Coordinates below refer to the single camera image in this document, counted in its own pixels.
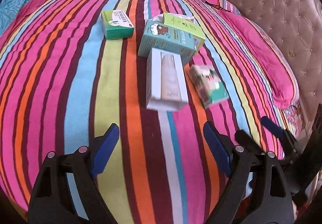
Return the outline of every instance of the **blue gripper pad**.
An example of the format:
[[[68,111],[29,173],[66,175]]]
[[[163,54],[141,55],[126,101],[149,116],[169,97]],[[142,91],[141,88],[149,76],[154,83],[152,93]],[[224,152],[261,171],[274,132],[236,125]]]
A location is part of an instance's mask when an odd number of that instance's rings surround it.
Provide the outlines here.
[[[209,122],[206,122],[203,125],[203,136],[206,139],[213,157],[215,158],[219,170],[224,172],[227,177],[230,177],[231,157]]]
[[[112,124],[103,137],[105,137],[104,141],[93,156],[93,165],[91,168],[91,176],[93,178],[96,178],[98,174],[101,174],[104,171],[106,164],[119,141],[119,127],[116,124]]]
[[[276,138],[282,139],[284,137],[284,130],[277,126],[273,121],[271,121],[268,117],[263,116],[260,119],[260,123],[270,131]]]

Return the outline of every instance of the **metal screw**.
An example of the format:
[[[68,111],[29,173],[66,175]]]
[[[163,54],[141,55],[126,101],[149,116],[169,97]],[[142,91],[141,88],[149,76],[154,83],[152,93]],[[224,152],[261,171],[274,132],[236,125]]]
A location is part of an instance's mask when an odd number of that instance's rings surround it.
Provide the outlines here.
[[[269,151],[267,153],[267,155],[270,157],[270,158],[274,158],[275,157],[275,153],[273,151]]]
[[[52,158],[53,156],[55,156],[55,153],[53,152],[53,151],[51,151],[51,152],[49,152],[48,154],[47,154],[47,157],[48,158]]]
[[[236,146],[236,151],[238,151],[238,152],[244,152],[244,148],[242,147],[242,146]]]
[[[85,152],[87,151],[87,147],[86,147],[86,146],[82,146],[82,147],[80,147],[80,148],[78,149],[78,151],[79,151],[80,153],[85,153]]]

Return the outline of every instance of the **barcode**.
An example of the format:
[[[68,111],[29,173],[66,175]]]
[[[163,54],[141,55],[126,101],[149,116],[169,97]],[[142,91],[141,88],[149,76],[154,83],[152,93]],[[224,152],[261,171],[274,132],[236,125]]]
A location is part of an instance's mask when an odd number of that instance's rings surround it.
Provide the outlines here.
[[[121,20],[123,22],[126,22],[127,21],[126,17],[124,16],[124,14],[122,12],[120,12],[119,15],[120,15],[120,18],[121,18]]]

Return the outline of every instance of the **cartoon bear illustration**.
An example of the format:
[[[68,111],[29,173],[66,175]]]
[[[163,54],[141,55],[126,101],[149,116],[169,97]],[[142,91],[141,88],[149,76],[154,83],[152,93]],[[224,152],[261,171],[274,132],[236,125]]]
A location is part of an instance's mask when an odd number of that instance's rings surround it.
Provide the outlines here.
[[[150,28],[153,35],[165,35],[167,32],[169,32],[168,27],[162,26],[160,24],[152,24]]]

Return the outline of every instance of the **lime green stripe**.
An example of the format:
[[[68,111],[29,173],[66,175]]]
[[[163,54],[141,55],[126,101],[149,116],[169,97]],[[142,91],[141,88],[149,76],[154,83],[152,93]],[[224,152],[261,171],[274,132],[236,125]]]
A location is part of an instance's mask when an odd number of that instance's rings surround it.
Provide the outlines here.
[[[105,133],[112,123],[120,125],[119,84],[123,40],[106,41],[95,105],[95,136]],[[132,224],[122,161],[121,139],[102,174],[97,176],[99,191],[118,223]]]

